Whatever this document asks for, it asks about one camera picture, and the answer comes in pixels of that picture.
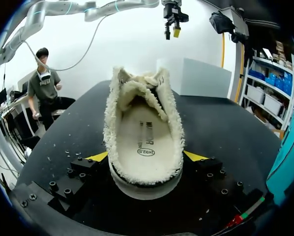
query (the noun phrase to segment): gray t-shirt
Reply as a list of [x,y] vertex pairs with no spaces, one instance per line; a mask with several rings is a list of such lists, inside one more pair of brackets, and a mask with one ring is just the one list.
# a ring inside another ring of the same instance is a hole
[[33,74],[28,83],[28,96],[37,96],[39,100],[54,99],[58,93],[55,90],[55,85],[60,82],[60,78],[55,71],[51,71],[49,79],[41,81],[37,72]]

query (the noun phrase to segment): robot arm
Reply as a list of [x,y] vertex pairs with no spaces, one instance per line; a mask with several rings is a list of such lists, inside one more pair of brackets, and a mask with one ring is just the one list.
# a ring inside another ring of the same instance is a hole
[[116,0],[102,7],[96,7],[95,1],[78,4],[72,1],[39,1],[30,7],[25,26],[21,27],[13,38],[0,51],[0,65],[9,62],[23,41],[43,28],[45,16],[85,14],[85,21],[95,21],[103,16],[137,7],[153,8],[159,0]]

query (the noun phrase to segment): white panel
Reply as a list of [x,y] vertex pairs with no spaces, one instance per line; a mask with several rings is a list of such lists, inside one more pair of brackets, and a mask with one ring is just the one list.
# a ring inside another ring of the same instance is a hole
[[231,72],[198,60],[184,59],[181,95],[227,98]]
[[163,58],[157,60],[157,70],[166,68],[170,73],[171,89],[181,95],[181,83],[183,74],[183,58]]

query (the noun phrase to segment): vr headset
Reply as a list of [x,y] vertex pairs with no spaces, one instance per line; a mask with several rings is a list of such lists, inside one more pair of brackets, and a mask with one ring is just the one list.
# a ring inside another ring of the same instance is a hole
[[46,71],[46,72],[43,72],[41,74],[37,71],[37,74],[39,76],[40,81],[47,80],[47,79],[49,79],[51,77],[51,72],[50,71]]

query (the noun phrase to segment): yellow pipe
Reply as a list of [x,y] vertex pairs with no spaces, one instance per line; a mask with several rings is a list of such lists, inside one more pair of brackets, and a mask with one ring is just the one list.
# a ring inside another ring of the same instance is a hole
[[239,83],[236,88],[236,94],[235,94],[235,102],[238,102],[239,94],[240,94],[240,88],[242,83],[241,75],[243,74],[243,64],[244,64],[244,46],[241,44],[241,69],[240,69],[240,77],[239,77]]
[[221,68],[224,68],[225,60],[225,33],[222,33]]

